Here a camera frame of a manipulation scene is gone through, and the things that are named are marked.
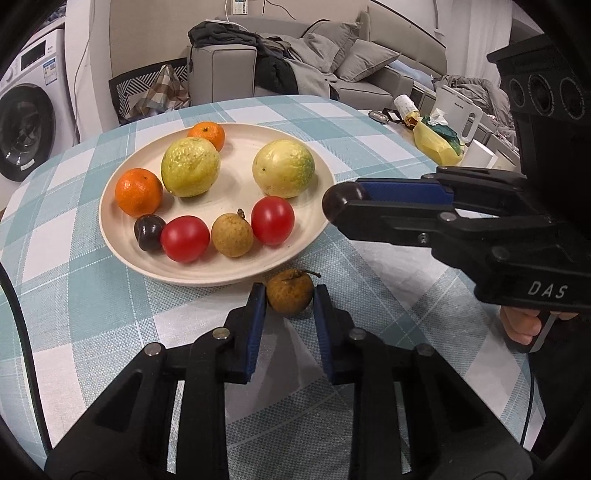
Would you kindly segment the person's right hand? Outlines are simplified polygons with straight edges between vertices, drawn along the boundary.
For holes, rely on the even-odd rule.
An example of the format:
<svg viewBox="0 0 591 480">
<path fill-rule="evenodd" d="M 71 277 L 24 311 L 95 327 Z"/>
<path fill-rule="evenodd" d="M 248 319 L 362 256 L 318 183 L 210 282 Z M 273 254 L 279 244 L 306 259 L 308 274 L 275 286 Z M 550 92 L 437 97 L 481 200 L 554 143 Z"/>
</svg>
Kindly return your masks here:
<svg viewBox="0 0 591 480">
<path fill-rule="evenodd" d="M 546 337 L 546 343 L 552 346 L 565 344 L 573 334 L 585 326 L 579 314 L 550 312 L 556 321 Z M 499 318 L 508 338 L 520 345 L 529 346 L 541 336 L 542 312 L 525 308 L 502 306 Z"/>
</svg>

